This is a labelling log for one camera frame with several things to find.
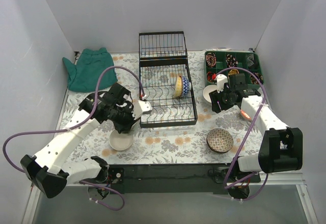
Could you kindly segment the plain white bowl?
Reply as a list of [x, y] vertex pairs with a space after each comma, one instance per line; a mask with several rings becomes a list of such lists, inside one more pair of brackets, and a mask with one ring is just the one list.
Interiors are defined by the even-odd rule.
[[204, 89], [203, 89], [203, 98], [204, 98], [204, 100], [207, 102], [207, 103], [209, 103], [209, 104], [211, 104], [211, 99], [210, 99], [210, 93], [211, 92], [214, 92], [214, 91], [216, 91], [216, 89], [217, 89], [217, 85], [215, 85], [215, 84], [213, 84], [213, 85], [208, 85], [208, 86], [206, 86]]

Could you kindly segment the beige white bowl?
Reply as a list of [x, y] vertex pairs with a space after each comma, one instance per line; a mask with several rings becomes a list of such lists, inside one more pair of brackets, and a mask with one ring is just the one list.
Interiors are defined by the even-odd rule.
[[118, 133], [114, 130], [109, 137], [109, 145], [116, 151], [124, 151], [131, 147], [133, 143], [133, 134]]

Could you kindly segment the blue zigzag red bowl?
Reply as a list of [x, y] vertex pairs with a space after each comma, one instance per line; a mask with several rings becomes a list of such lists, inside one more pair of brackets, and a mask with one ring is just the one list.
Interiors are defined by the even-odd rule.
[[191, 82], [188, 80], [187, 77], [181, 76], [181, 82], [182, 82], [182, 91], [181, 91], [181, 97], [186, 96], [189, 91], [192, 88]]

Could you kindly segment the yellow sun pattern bowl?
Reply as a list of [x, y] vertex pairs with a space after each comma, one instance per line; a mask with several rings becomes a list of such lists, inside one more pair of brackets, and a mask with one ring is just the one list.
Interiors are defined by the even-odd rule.
[[174, 86], [174, 98], [180, 97], [182, 94], [182, 78], [181, 76], [177, 76], [175, 79], [175, 86]]

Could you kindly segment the black wire dish rack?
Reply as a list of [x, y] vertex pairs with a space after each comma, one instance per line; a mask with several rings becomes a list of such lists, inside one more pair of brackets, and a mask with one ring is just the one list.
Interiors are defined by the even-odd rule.
[[192, 126], [198, 119], [194, 90], [177, 95], [178, 78], [191, 82], [183, 31], [139, 34], [139, 75], [152, 105], [141, 117], [141, 127]]

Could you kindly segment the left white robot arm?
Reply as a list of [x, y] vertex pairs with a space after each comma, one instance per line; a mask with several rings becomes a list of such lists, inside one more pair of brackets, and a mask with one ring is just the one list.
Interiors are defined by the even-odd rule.
[[131, 92], [116, 83], [98, 95], [89, 94], [74, 112], [66, 131], [55, 136], [34, 156], [25, 155], [20, 164], [26, 176], [49, 199], [71, 183], [90, 179], [103, 183], [108, 179], [108, 163], [92, 156], [82, 162], [65, 164], [68, 156], [93, 130], [110, 120], [119, 132], [129, 132], [142, 116], [142, 100], [133, 102]]

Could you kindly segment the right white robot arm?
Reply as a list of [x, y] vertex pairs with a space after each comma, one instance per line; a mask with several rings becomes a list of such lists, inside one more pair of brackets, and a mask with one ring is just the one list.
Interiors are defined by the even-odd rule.
[[265, 103], [256, 89], [209, 93], [212, 111], [220, 113], [237, 105], [252, 119], [263, 136], [259, 152], [249, 156], [235, 156], [226, 174], [236, 182], [244, 181], [249, 173], [277, 173], [297, 171], [303, 166], [303, 133], [283, 123]]

